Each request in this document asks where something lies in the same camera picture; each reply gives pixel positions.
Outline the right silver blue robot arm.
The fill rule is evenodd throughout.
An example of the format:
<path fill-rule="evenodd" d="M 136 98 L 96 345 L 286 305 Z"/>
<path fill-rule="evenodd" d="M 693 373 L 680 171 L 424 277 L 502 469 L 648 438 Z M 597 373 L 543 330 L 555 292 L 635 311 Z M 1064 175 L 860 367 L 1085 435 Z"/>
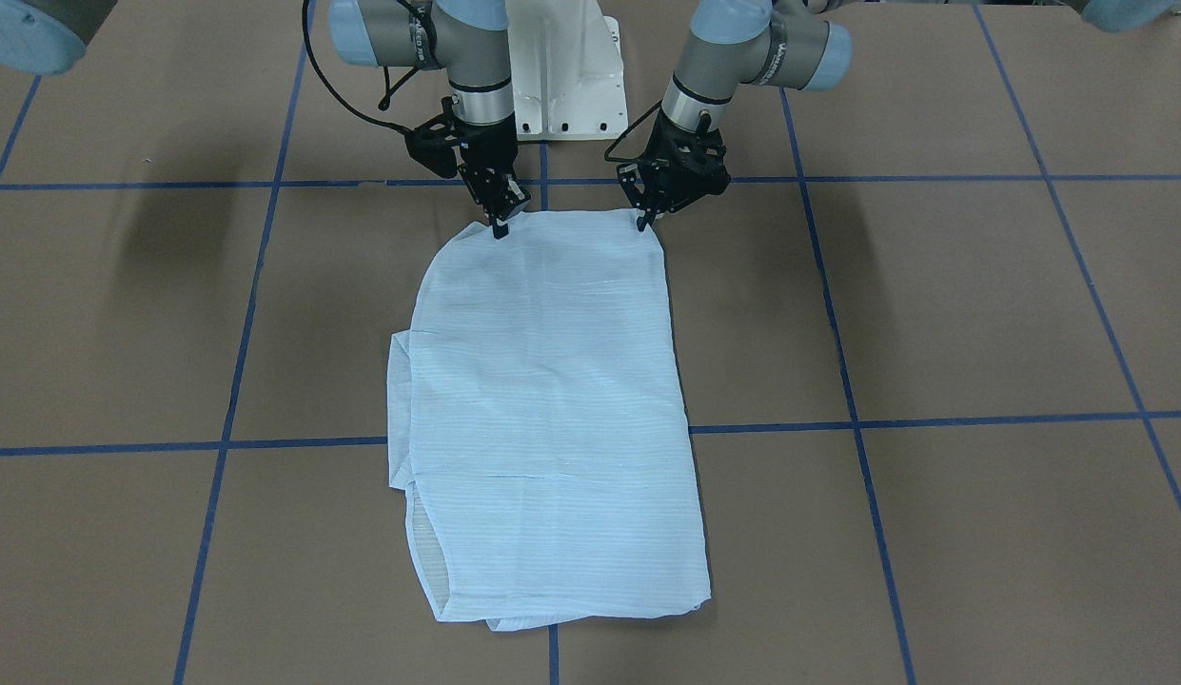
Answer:
<path fill-rule="evenodd" d="M 270 174 L 288 122 L 291 79 L 332 99 L 315 72 L 352 51 L 371 94 L 358 109 L 372 142 L 463 185 L 491 237 L 530 194 L 502 1 L 0 1 L 0 97 L 17 106 L 38 77 L 76 78 L 50 96 L 81 113 L 50 115 L 32 136 L 51 180 L 250 182 Z"/>

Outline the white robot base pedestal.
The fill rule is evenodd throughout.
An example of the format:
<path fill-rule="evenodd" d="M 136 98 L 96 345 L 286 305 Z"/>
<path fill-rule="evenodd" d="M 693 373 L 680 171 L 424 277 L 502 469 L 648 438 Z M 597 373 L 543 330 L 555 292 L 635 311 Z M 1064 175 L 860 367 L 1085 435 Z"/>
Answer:
<path fill-rule="evenodd" d="M 507 1 L 521 142 L 608 142 L 629 125 L 616 18 L 599 1 Z"/>

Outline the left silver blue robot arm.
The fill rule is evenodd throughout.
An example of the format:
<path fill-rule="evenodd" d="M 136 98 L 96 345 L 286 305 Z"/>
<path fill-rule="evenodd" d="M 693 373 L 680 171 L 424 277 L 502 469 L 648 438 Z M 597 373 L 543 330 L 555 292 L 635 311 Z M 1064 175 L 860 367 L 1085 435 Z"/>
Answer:
<path fill-rule="evenodd" d="M 807 19 L 830 89 L 742 84 L 733 185 L 663 230 L 802 229 L 804 191 L 1181 181 L 1181 21 L 1108 34 L 1064 6 L 854 4 Z"/>

